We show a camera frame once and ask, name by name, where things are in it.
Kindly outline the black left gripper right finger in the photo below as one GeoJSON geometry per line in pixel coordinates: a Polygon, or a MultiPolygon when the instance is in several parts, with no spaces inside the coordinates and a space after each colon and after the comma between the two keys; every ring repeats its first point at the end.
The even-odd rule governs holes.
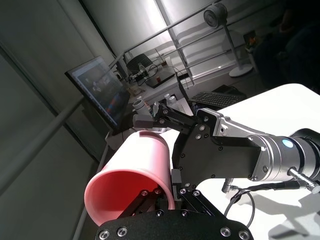
{"type": "Polygon", "coordinates": [[[225,220],[226,217],[220,212],[199,190],[188,190],[182,184],[181,171],[171,170],[171,189],[176,209],[189,212],[197,212],[207,216],[225,220]]]}

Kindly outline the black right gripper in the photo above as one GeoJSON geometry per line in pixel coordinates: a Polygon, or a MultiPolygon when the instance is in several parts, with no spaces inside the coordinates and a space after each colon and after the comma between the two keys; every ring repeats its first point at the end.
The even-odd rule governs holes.
{"type": "Polygon", "coordinates": [[[247,178],[253,171],[261,147],[247,137],[213,136],[211,128],[196,116],[189,116],[161,103],[155,115],[135,114],[133,126],[140,129],[170,128],[180,132],[172,165],[180,171],[181,185],[196,188],[208,179],[247,178]]]}

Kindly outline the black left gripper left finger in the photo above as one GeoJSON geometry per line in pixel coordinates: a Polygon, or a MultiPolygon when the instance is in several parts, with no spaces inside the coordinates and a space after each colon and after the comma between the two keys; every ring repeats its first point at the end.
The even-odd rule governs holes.
{"type": "Polygon", "coordinates": [[[143,189],[134,200],[123,210],[121,217],[132,217],[154,210],[157,200],[163,196],[163,190],[155,188],[153,191],[143,189]]]}

